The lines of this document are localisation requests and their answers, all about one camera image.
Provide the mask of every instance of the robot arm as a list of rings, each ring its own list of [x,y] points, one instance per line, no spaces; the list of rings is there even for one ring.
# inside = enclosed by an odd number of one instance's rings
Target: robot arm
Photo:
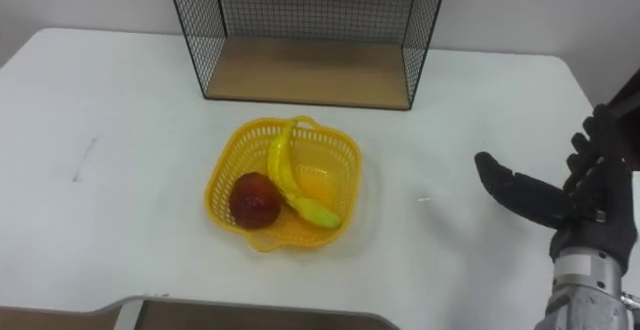
[[[501,205],[556,230],[549,255],[554,262],[552,295],[536,330],[626,330],[626,309],[640,330],[640,303],[622,293],[631,249],[637,239],[631,172],[622,158],[615,119],[603,105],[576,134],[571,175],[558,189],[513,173],[488,153],[475,157],[480,180]]]

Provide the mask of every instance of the basket handle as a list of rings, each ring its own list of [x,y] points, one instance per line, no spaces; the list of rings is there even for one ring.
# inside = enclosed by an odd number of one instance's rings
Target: basket handle
[[[314,129],[324,129],[325,128],[324,126],[318,124],[310,116],[306,116],[306,115],[300,115],[300,116],[292,117],[289,120],[302,122],[302,123],[307,123],[307,124],[311,125],[311,127],[314,128]]]
[[[259,234],[247,236],[247,241],[249,241],[249,245],[251,245],[252,248],[259,252],[271,252],[284,245],[280,240]]]

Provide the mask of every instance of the yellow basket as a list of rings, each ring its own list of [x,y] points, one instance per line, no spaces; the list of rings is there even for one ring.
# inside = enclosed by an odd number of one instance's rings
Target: yellow basket
[[[229,211],[229,194],[243,174],[267,174],[267,150],[289,120],[298,120],[291,146],[293,173],[301,190],[320,201],[342,220],[337,230],[307,223],[295,210],[283,207],[274,224],[259,230],[236,225]],[[310,127],[300,127],[307,123]],[[361,155],[348,135],[316,123],[308,116],[262,118],[235,131],[218,159],[205,192],[207,213],[223,229],[244,236],[256,250],[268,252],[284,245],[313,248],[337,239],[349,227],[360,182]]]

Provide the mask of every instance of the mark on table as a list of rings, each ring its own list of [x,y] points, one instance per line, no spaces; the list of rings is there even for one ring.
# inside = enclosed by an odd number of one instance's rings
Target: mark on table
[[[80,164],[78,164],[78,168],[76,169],[76,173],[73,176],[73,179],[71,180],[72,182],[74,182],[74,183],[82,182],[82,179],[81,179],[81,176],[80,176],[81,175],[81,171],[82,171],[82,166],[84,165],[84,162],[89,157],[89,153],[91,152],[91,150],[93,149],[94,145],[96,144],[96,141],[98,141],[98,137],[94,137],[93,139],[91,139],[91,142],[89,143],[89,145],[85,149],[84,154],[82,155],[82,159],[80,159]]]

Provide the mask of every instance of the banana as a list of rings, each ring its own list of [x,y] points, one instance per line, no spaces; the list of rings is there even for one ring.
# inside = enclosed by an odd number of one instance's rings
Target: banana
[[[269,178],[280,189],[287,203],[298,212],[300,217],[320,227],[337,229],[341,224],[338,215],[318,201],[304,196],[293,178],[289,140],[296,124],[297,121],[289,121],[282,133],[276,136],[269,145],[267,154]]]

